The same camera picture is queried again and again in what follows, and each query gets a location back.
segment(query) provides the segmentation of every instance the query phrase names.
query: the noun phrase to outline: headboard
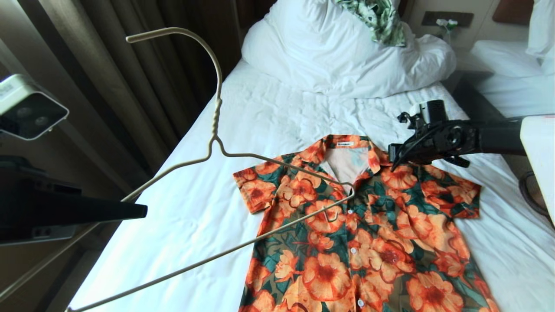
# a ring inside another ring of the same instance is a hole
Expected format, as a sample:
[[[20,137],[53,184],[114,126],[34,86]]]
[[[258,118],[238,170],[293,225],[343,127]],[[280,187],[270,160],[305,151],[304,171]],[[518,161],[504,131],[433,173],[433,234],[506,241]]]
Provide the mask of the headboard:
[[[277,0],[236,0],[237,13],[239,16],[239,26],[247,28],[257,21],[261,20],[266,13],[270,11],[270,7]],[[409,0],[401,0],[398,8],[399,15],[405,14]]]
[[[492,19],[498,23],[529,25],[534,0],[500,0]]]

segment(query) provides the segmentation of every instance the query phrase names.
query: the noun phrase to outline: short-sleeved shirt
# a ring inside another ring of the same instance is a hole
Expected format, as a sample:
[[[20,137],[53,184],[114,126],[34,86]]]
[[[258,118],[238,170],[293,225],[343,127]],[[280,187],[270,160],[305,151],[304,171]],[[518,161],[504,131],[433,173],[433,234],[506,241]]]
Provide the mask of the short-sleeved shirt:
[[[454,218],[477,218],[480,186],[430,165],[391,172],[356,135],[328,135],[284,163],[351,182],[355,196],[254,245],[240,311],[497,311]],[[350,188],[263,163],[234,174],[259,235]]]

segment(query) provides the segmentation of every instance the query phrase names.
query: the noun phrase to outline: green patterned fabric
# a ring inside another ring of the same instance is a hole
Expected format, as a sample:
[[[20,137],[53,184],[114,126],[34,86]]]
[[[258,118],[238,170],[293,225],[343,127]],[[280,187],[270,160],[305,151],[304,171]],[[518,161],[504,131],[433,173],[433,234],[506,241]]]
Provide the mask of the green patterned fabric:
[[[405,34],[391,0],[335,0],[368,27],[373,41],[385,46],[404,47]]]

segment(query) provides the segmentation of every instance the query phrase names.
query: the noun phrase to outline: wrinkled sheet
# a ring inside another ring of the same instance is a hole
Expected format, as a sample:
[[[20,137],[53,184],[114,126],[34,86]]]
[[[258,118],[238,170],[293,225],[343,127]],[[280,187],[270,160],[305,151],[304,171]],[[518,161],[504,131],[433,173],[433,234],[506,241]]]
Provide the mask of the wrinkled sheet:
[[[368,135],[381,149],[412,132],[396,116],[442,98],[451,119],[466,115],[439,84],[384,99],[333,99],[293,90],[241,61],[224,82],[219,134],[228,152],[268,157],[305,149],[327,134]],[[204,157],[210,102],[163,165]],[[203,260],[252,239],[262,214],[250,215],[232,173],[260,163],[212,158],[181,168],[147,189],[144,219],[122,222],[70,306],[100,299]],[[434,165],[483,186],[481,217],[456,220],[503,311],[555,309],[555,235],[521,198],[500,155],[472,155],[468,169]],[[237,311],[252,245],[94,311]]]

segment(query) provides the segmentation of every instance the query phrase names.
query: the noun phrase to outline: shirt sleeve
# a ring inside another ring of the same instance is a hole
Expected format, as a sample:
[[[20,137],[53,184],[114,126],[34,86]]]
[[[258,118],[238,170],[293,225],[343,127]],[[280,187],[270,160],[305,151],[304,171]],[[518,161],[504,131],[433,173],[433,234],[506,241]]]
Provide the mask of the shirt sleeve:
[[[254,214],[273,205],[284,167],[265,162],[233,174],[250,213]]]
[[[423,168],[420,186],[428,204],[451,218],[478,218],[480,185],[431,165]]]

